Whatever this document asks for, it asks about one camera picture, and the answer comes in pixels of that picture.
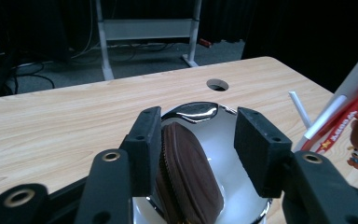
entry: table hole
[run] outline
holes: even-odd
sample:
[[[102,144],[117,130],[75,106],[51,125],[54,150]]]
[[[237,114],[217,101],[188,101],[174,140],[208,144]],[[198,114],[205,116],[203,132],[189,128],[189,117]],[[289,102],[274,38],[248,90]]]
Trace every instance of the table hole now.
[[[212,78],[209,79],[206,82],[206,85],[213,91],[226,91],[228,90],[228,84],[221,80],[221,79],[217,79],[217,78]]]

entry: screw hole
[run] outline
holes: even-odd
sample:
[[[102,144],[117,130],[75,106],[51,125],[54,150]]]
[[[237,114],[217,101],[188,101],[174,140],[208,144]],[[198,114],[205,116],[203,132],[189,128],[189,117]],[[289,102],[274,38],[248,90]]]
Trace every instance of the screw hole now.
[[[279,137],[272,137],[272,140],[274,140],[275,142],[281,142],[282,139]]]
[[[118,158],[120,158],[120,153],[118,152],[109,152],[103,156],[104,161],[116,161]]]
[[[94,216],[92,219],[92,224],[104,224],[107,223],[110,219],[110,214],[108,212],[100,212]]]
[[[347,221],[347,223],[358,224],[358,217],[356,216],[346,216],[345,220]]]
[[[34,197],[32,189],[20,189],[11,193],[4,201],[6,207],[17,207],[28,203]]]
[[[306,154],[303,156],[304,160],[308,161],[308,162],[312,162],[312,163],[322,163],[322,160],[314,155],[311,154]]]

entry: metal table frame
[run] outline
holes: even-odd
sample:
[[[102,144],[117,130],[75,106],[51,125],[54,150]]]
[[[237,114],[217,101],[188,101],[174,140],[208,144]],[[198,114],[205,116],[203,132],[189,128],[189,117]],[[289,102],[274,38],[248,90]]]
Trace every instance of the metal table frame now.
[[[104,79],[114,79],[107,53],[107,40],[190,37],[188,54],[182,55],[182,58],[190,67],[197,67],[194,55],[200,25],[201,2],[202,0],[195,0],[192,19],[104,20],[101,0],[96,0]]]

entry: wooden table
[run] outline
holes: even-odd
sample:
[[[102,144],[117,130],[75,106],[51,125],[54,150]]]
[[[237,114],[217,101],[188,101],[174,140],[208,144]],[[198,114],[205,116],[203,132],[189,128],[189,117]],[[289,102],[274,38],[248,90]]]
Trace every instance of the wooden table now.
[[[229,89],[209,89],[212,78],[224,80]],[[94,156],[117,148],[139,112],[156,105],[162,112],[196,101],[252,108],[295,144],[305,127],[289,91],[297,92],[311,119],[332,96],[265,57],[2,97],[0,193],[25,183],[41,183],[53,192],[86,176]],[[358,187],[358,171],[346,163],[348,134],[347,129],[325,156]],[[268,223],[284,222],[281,203],[274,201]]]

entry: gray floor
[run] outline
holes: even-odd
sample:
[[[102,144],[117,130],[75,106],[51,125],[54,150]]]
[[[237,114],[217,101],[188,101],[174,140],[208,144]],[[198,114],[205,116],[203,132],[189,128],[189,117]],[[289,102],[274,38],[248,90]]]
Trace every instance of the gray floor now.
[[[237,61],[241,58],[244,43],[221,42],[210,48],[197,45],[195,61],[198,65]],[[188,52],[187,44],[159,44],[151,46],[116,46],[109,49],[110,63],[115,78],[134,77],[157,72],[188,68],[181,59]],[[93,49],[72,59],[69,64],[35,63],[18,69],[18,93],[43,91],[52,84],[42,77],[21,77],[21,74],[35,74],[49,78],[55,88],[75,86],[103,81],[101,51]],[[7,85],[16,89],[15,79]]]

